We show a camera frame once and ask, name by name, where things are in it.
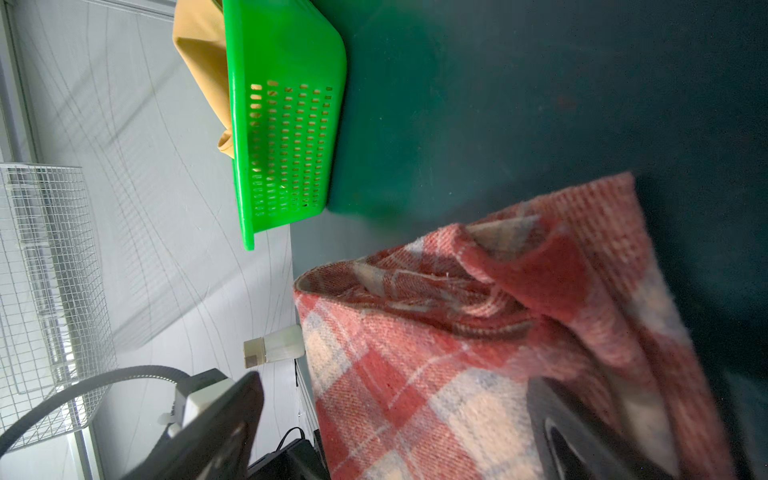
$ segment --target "laundry basket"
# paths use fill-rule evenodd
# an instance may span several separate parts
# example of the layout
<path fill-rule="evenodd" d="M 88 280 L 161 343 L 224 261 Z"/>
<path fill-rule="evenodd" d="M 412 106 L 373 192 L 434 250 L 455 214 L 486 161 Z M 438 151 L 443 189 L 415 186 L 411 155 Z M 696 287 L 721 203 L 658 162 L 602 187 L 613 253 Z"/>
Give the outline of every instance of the laundry basket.
<path fill-rule="evenodd" d="M 323 211 L 346 80 L 339 33 L 309 0 L 223 4 L 240 229 Z"/>
<path fill-rule="evenodd" d="M 0 427 L 116 367 L 79 168 L 0 164 Z M 17 449 L 88 425 L 106 388 L 57 409 Z"/>

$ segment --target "black cable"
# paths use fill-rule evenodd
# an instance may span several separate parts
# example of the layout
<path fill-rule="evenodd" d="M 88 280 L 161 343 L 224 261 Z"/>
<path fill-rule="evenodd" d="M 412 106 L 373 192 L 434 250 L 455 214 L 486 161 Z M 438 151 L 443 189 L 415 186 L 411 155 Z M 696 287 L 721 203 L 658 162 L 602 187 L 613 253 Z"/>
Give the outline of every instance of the black cable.
<path fill-rule="evenodd" d="M 169 366 L 141 365 L 112 370 L 111 372 L 102 373 L 100 375 L 92 376 L 89 379 L 82 380 L 75 383 L 73 386 L 61 390 L 51 398 L 44 400 L 40 405 L 34 407 L 29 413 L 8 427 L 8 429 L 0 435 L 0 457 L 5 455 L 16 440 L 19 440 L 27 430 L 35 426 L 35 423 L 44 419 L 47 415 L 51 414 L 66 402 L 70 402 L 91 390 L 111 385 L 112 383 L 124 382 L 125 380 L 161 379 L 179 383 L 179 381 L 187 378 L 189 378 L 188 374 Z"/>
<path fill-rule="evenodd" d="M 293 427 L 292 429 L 288 430 L 285 435 L 283 435 L 283 439 L 280 440 L 280 443 L 278 444 L 277 448 L 275 449 L 275 452 L 279 452 L 280 449 L 283 447 L 283 443 L 288 438 L 288 434 L 291 433 L 293 430 L 299 429 L 299 432 L 301 432 L 301 439 L 304 440 L 306 437 L 304 436 L 304 431 L 301 429 L 301 427 Z"/>

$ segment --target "wire mesh basket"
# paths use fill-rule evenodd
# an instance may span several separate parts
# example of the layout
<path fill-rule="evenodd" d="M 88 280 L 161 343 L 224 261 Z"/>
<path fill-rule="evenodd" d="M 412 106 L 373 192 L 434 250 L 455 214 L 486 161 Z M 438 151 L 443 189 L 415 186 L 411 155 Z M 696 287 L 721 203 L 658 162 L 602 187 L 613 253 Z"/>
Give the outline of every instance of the wire mesh basket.
<path fill-rule="evenodd" d="M 76 167 L 0 164 L 0 427 L 116 367 L 88 195 Z M 17 449 L 88 425 L 106 387 L 62 406 Z"/>

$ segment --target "metal wire rack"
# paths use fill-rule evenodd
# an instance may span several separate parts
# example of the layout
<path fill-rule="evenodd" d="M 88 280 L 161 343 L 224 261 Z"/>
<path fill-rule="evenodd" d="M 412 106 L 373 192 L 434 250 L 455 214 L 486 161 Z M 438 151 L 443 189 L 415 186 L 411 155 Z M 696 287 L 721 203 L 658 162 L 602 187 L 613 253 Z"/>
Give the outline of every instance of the metal wire rack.
<path fill-rule="evenodd" d="M 117 366 L 88 195 L 76 167 L 0 164 L 0 428 Z M 88 425 L 107 388 L 62 406 L 17 449 Z"/>

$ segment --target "white wall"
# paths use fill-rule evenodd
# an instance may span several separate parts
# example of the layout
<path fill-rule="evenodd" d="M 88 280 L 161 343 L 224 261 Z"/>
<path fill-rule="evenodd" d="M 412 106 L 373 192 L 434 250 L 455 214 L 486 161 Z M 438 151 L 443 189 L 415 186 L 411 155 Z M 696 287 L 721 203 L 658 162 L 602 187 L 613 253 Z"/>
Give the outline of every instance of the white wall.
<path fill-rule="evenodd" d="M 14 20 L 41 161 L 84 169 L 119 365 L 242 376 L 242 342 L 296 321 L 290 233 L 262 233 L 243 251 L 231 162 L 216 149 L 222 127 L 171 23 L 81 0 L 17 2 Z M 291 362 L 261 373 L 258 456 L 301 410 Z M 171 402 L 159 381 L 112 388 L 96 423 L 108 478 L 146 457 Z M 61 445 L 39 457 L 50 478 L 61 477 Z M 2 477 L 14 478 L 6 465 Z"/>

